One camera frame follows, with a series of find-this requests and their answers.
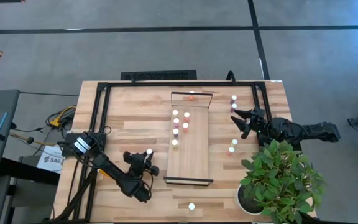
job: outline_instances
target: white pot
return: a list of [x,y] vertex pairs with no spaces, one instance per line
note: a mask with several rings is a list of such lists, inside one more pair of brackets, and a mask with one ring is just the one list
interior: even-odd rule
[[241,206],[240,201],[239,201],[239,190],[240,190],[240,187],[241,187],[241,184],[240,184],[239,187],[237,188],[236,196],[235,196],[235,199],[236,199],[236,202],[237,202],[238,206],[241,208],[241,210],[245,211],[245,212],[248,213],[249,215],[260,215],[262,212],[259,212],[259,213],[250,213],[250,212],[248,212],[247,210],[245,210],[245,209]]

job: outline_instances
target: table leg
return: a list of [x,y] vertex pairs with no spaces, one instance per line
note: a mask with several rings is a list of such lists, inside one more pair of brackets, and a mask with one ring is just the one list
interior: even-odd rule
[[60,174],[6,158],[1,159],[0,175],[10,175],[11,177],[19,179],[33,180],[34,182],[51,185],[57,185],[60,177]]

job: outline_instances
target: wooden tabletop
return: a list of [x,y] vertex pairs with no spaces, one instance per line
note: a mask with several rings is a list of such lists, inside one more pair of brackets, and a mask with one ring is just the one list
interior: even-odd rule
[[[98,82],[83,82],[75,112],[73,132],[87,131],[96,85]],[[266,81],[268,100],[272,116],[291,119],[287,97],[282,82]],[[163,177],[167,174],[168,147],[171,133],[171,91],[212,93],[209,107],[209,177],[214,182],[209,187],[167,185]],[[251,216],[235,203],[239,181],[246,175],[241,159],[250,159],[257,152],[256,135],[251,132],[247,139],[240,139],[240,132],[231,121],[230,99],[237,95],[238,109],[254,107],[252,91],[247,86],[193,86],[193,87],[115,87],[112,88],[106,125],[112,128],[107,137],[106,154],[124,172],[129,165],[123,161],[125,151],[131,153],[154,150],[153,164],[160,168],[154,178],[152,198],[140,203],[126,197],[115,181],[98,175],[92,222],[250,222],[266,221],[270,217]],[[263,105],[259,92],[260,105]],[[232,155],[226,151],[232,139],[239,144]],[[76,160],[66,159],[55,198],[55,212],[60,214],[67,204],[68,192]],[[80,178],[78,166],[73,196]],[[149,175],[144,180],[150,183]],[[86,199],[83,197],[80,218],[85,215]],[[194,203],[190,211],[188,204]]]

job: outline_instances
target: white paper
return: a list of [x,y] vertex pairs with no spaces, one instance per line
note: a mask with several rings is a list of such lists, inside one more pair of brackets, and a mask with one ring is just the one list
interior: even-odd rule
[[60,174],[63,166],[62,151],[59,146],[45,146],[37,168]]

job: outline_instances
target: gray floor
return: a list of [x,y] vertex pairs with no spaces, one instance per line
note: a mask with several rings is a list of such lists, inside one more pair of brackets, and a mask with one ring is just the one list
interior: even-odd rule
[[[358,0],[254,0],[260,26],[358,25]],[[0,4],[0,29],[251,26],[245,0],[27,0]],[[339,143],[305,141],[303,149],[328,183],[322,220],[358,223],[358,30],[261,31],[271,79],[283,80],[294,121],[335,123]],[[252,31],[105,34],[0,34],[0,89],[78,94],[83,80],[117,80],[121,72],[197,69],[199,79],[261,79]],[[15,122],[43,126],[76,97],[24,95]],[[43,139],[46,133],[35,133]],[[58,133],[49,141],[57,141]],[[6,157],[35,149],[9,140]],[[40,208],[47,214],[50,208]],[[34,210],[18,212],[16,223]]]

